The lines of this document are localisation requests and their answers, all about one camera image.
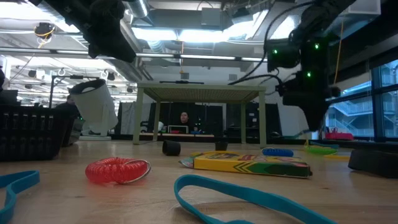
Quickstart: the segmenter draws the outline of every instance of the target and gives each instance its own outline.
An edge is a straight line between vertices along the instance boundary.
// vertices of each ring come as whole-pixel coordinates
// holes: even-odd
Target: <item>ceiling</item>
[[[364,1],[370,2],[368,0],[358,1],[361,2],[362,6]],[[263,53],[262,41],[270,21],[280,12],[295,5],[294,1],[268,0],[215,0],[209,2],[149,0],[148,4],[150,13],[147,18],[153,22],[152,26],[148,26],[148,23],[143,22],[142,19],[132,19],[132,11],[129,10],[125,12],[121,23],[121,29],[124,29],[127,33],[129,42],[136,52],[244,57],[261,57]],[[248,9],[252,21],[234,25],[232,15],[242,7]],[[303,9],[297,9],[276,20],[269,38],[286,38],[290,31],[298,25],[302,11]],[[216,17],[218,20],[207,21],[206,25],[203,25],[204,14],[210,15],[209,17],[216,14],[219,17]],[[350,11],[345,15],[345,33],[355,33],[377,17],[377,13]],[[0,47],[37,48],[41,40],[36,37],[33,29],[39,22],[49,22],[57,27],[51,41],[42,46],[43,49],[87,51],[88,42],[82,37],[79,30],[76,27],[66,25],[63,18],[57,15],[54,10],[48,9],[48,6],[35,7],[31,4],[1,2],[1,0]],[[339,33],[340,25],[341,19],[337,19],[330,27],[330,31]],[[190,35],[187,34],[188,32],[183,34],[185,30],[192,29],[194,29],[194,32]],[[164,32],[162,35],[157,33],[144,35],[142,30],[157,30],[156,32],[163,30]],[[114,72],[116,75],[115,81],[108,81],[109,85],[116,87],[111,91],[119,95],[128,95],[126,86],[130,83],[180,80],[181,71],[190,74],[188,81],[226,84],[231,78],[230,74],[237,75],[239,78],[255,66],[255,63],[252,62],[181,60],[176,58],[138,58],[133,63],[107,59],[55,58],[53,55],[33,57],[32,54],[4,55],[3,58],[6,58],[11,64],[11,77],[18,74],[17,78],[12,79],[11,82],[18,84],[12,84],[12,88],[27,92],[26,95],[30,91],[48,92],[47,84],[50,82],[48,76],[58,74],[62,68],[67,75],[72,73],[100,78],[106,78],[108,72]],[[21,68],[28,61],[26,68],[21,71]],[[265,63],[257,73],[265,73],[266,67]],[[45,75],[37,78],[28,76],[29,70],[38,69],[40,74],[44,71]],[[279,76],[284,79],[296,69],[281,70]],[[24,82],[47,84],[34,85],[33,90],[27,90]],[[55,91],[67,93],[68,85],[82,81],[65,79],[63,82],[69,84],[59,82],[60,84],[55,88]],[[256,85],[259,82],[261,80],[246,83],[246,85]],[[269,82],[267,85],[272,86],[273,84],[273,82]],[[131,99],[134,100],[135,94],[130,95]]]

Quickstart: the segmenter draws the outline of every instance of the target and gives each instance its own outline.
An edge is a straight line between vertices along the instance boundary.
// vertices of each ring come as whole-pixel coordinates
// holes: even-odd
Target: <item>crayola crayon box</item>
[[[240,155],[232,151],[194,153],[179,161],[182,165],[204,170],[239,172],[243,174],[279,175],[308,178],[310,166],[298,157]]]

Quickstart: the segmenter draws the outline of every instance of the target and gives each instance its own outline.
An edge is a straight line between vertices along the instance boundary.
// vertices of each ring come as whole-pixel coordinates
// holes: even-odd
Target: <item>black cylinder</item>
[[[164,141],[162,150],[166,156],[178,156],[181,152],[181,145],[175,141]]]
[[[216,151],[226,151],[228,142],[216,142]]]

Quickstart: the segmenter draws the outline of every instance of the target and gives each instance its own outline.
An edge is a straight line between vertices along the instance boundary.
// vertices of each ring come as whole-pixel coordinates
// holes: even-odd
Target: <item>red plastic spring toy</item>
[[[86,176],[95,183],[129,184],[142,179],[149,171],[148,161],[110,157],[89,164]]]

